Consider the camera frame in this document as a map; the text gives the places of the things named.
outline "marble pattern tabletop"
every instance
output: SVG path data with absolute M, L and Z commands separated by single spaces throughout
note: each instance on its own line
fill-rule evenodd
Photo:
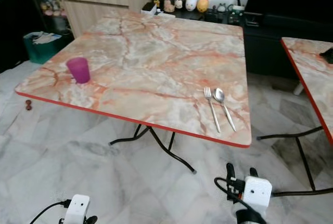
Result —
M 66 61 L 88 59 L 77 84 Z M 220 87 L 237 132 L 203 87 Z M 111 10 L 16 87 L 20 95 L 238 147 L 251 144 L 241 27 Z
M 333 64 L 319 55 L 333 47 L 333 43 L 296 38 L 282 38 L 282 42 L 333 144 Z

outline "black cabinet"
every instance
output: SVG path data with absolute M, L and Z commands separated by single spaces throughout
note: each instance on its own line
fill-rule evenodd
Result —
M 280 40 L 245 35 L 244 44 L 248 72 L 297 79 Z

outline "spoon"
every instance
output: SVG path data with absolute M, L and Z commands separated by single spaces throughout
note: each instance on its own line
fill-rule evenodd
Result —
M 220 89 L 220 88 L 217 88 L 214 90 L 214 94 L 213 94 L 215 100 L 217 100 L 218 102 L 221 103 L 221 105 L 224 107 L 224 110 L 225 110 L 225 113 L 227 115 L 227 118 L 228 118 L 228 121 L 231 125 L 231 127 L 233 128 L 233 130 L 236 132 L 236 128 L 235 128 L 235 125 L 234 125 L 234 122 L 231 118 L 231 115 L 229 113 L 229 110 L 227 109 L 227 107 L 224 105 L 224 93 L 223 91 Z

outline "yellow figurine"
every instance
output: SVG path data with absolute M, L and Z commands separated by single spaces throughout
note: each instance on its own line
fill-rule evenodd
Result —
M 197 3 L 197 9 L 199 12 L 204 13 L 209 6 L 209 1 L 208 0 L 199 0 Z

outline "teal basket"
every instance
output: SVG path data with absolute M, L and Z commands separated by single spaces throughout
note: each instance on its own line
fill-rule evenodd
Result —
M 36 64 L 46 63 L 68 44 L 68 41 L 63 36 L 49 43 L 33 44 L 32 40 L 40 34 L 40 32 L 32 32 L 23 37 L 29 59 Z

